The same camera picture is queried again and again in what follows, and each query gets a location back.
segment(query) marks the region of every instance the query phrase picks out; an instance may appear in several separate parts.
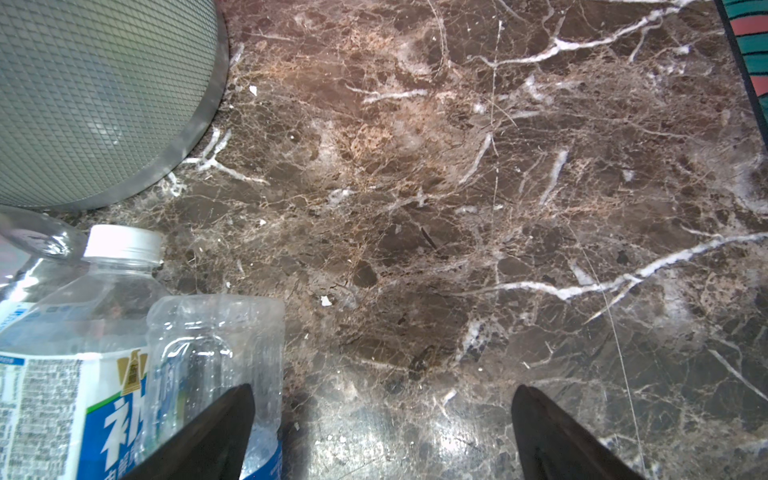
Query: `gold logo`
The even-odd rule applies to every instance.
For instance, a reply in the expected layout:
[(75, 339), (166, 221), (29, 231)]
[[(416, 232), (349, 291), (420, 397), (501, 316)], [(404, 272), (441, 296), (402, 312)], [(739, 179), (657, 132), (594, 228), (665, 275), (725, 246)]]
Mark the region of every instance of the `gold logo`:
[(141, 389), (141, 379), (147, 374), (144, 371), (147, 367), (147, 354), (139, 355), (139, 352), (140, 350), (137, 349), (131, 352), (130, 357), (124, 356), (118, 359), (118, 373), (123, 386), (121, 396)]

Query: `bottle neck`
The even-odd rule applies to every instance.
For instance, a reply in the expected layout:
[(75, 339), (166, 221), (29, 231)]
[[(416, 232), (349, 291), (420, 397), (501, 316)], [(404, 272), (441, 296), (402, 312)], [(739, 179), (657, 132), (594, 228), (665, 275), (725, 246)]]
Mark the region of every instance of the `bottle neck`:
[(89, 273), (130, 273), (152, 276), (152, 270), (158, 267), (156, 263), (122, 258), (87, 258), (84, 260), (91, 264)]

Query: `clear plastic bottle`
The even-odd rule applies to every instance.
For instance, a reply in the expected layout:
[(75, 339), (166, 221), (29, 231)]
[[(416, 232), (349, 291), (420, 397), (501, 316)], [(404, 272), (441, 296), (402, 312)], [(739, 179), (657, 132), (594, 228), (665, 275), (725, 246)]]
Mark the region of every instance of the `clear plastic bottle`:
[(104, 480), (134, 464), (161, 237), (91, 228), (88, 274), (0, 333), (0, 478)]
[(147, 458), (229, 388), (249, 383), (256, 415), (240, 478), (277, 480), (285, 306), (261, 296), (167, 296), (150, 310)]
[(0, 331), (35, 302), (82, 276), (85, 234), (29, 210), (0, 205)]

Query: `round mesh container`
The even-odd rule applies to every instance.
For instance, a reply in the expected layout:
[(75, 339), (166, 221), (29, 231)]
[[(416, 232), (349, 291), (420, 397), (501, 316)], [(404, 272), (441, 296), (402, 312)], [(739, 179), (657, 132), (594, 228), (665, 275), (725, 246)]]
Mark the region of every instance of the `round mesh container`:
[(227, 63), (214, 0), (0, 0), (0, 204), (84, 210), (160, 180)]

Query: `patterned fabric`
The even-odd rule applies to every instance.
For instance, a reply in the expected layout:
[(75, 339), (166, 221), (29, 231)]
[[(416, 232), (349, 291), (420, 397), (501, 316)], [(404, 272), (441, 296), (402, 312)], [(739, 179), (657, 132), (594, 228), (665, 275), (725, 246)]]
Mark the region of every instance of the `patterned fabric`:
[(715, 0), (715, 4), (768, 144), (768, 0)]

